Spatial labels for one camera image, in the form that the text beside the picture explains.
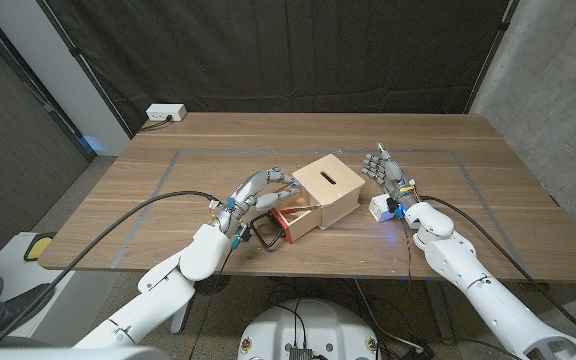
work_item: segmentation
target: power strip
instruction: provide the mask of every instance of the power strip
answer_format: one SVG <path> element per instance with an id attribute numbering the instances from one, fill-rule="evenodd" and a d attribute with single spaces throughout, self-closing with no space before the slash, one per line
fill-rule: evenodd
<path id="1" fill-rule="evenodd" d="M 172 116 L 172 121 L 181 121 L 186 116 L 184 104 L 152 104 L 146 110 L 150 121 L 164 121 L 168 115 Z"/>

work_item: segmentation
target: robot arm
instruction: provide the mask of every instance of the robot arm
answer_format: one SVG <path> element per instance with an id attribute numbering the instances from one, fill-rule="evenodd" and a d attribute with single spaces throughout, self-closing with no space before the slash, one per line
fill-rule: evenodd
<path id="1" fill-rule="evenodd" d="M 228 199 L 228 206 L 219 206 L 213 219 L 199 228 L 188 247 L 157 264 L 139 280 L 140 295 L 91 331 L 74 348 L 135 345 L 184 307 L 195 294 L 192 281 L 206 279 L 215 272 L 219 260 L 228 250 L 230 238 L 233 235 L 237 237 L 232 243 L 234 249 L 239 239 L 246 237 L 248 226 L 241 218 L 250 207 L 265 211 L 279 200 L 299 192 L 298 189 L 289 189 L 257 197 L 271 182 L 299 185 L 291 176 L 279 172 L 279 168 L 260 171 L 249 177 Z"/>
<path id="2" fill-rule="evenodd" d="M 454 230 L 453 221 L 432 205 L 418 201 L 414 196 L 414 182 L 406 179 L 398 165 L 397 176 L 388 176 L 388 172 L 382 171 L 380 166 L 396 163 L 388 160 L 390 155 L 381 143 L 378 148 L 380 158 L 367 155 L 364 173 L 390 194 L 406 223 L 411 229 L 417 229 L 414 242 L 424 251 L 430 267 L 464 293 L 504 348 L 522 359 L 530 356 L 556 360 L 576 356 L 576 339 L 544 324 L 495 279 L 477 259 L 472 243 Z M 412 195 L 406 190 L 411 183 Z"/>

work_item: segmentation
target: wooden table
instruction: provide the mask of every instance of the wooden table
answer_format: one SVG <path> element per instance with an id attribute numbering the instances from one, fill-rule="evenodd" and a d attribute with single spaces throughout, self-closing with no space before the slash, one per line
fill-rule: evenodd
<path id="1" fill-rule="evenodd" d="M 361 173 L 381 140 L 421 194 L 447 200 L 480 222 L 535 279 L 576 283 L 576 225 L 488 121 L 476 115 L 189 113 L 179 123 L 137 135 L 59 231 L 39 263 L 65 267 L 92 239 L 157 194 L 200 190 L 222 201 L 252 173 L 292 172 L 333 153 Z M 266 251 L 253 236 L 224 273 L 317 277 L 438 278 L 400 221 L 376 223 L 370 199 L 331 228 Z M 521 275 L 466 220 L 441 205 L 475 245 L 481 262 L 503 280 Z M 245 219 L 255 215 L 250 211 Z M 81 270 L 146 271 L 187 246 L 209 220 L 208 203 L 175 197 L 154 203 L 107 236 Z M 412 261 L 408 262 L 407 240 Z"/>

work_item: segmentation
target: white block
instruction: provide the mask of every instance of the white block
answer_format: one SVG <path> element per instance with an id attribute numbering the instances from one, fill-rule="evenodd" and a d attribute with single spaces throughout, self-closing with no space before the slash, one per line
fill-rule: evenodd
<path id="1" fill-rule="evenodd" d="M 395 214 L 388 212 L 388 203 L 386 199 L 388 199 L 390 195 L 382 194 L 379 196 L 375 196 L 370 199 L 370 205 L 368 205 L 368 210 L 372 216 L 377 220 L 377 222 L 382 222 L 388 219 L 392 219 Z"/>
<path id="2" fill-rule="evenodd" d="M 146 114 L 150 121 L 164 121 L 168 115 L 172 116 L 172 121 L 181 121 L 186 116 L 186 107 L 184 104 L 152 104 Z"/>

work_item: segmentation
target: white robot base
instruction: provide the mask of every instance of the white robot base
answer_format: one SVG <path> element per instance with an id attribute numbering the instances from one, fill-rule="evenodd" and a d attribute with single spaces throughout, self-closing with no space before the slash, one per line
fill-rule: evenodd
<path id="1" fill-rule="evenodd" d="M 288 300 L 280 305 L 295 310 L 297 301 Z M 378 356 L 375 333 L 362 318 L 343 306 L 322 299 L 301 299 L 297 314 L 304 322 L 306 348 L 312 350 L 312 355 L 322 355 L 322 359 L 328 360 L 371 360 Z M 271 307 L 244 331 L 237 359 L 300 359 L 296 357 L 297 349 L 292 349 L 295 336 L 297 348 L 302 349 L 304 332 L 300 320 L 297 319 L 295 328 L 293 312 Z"/>

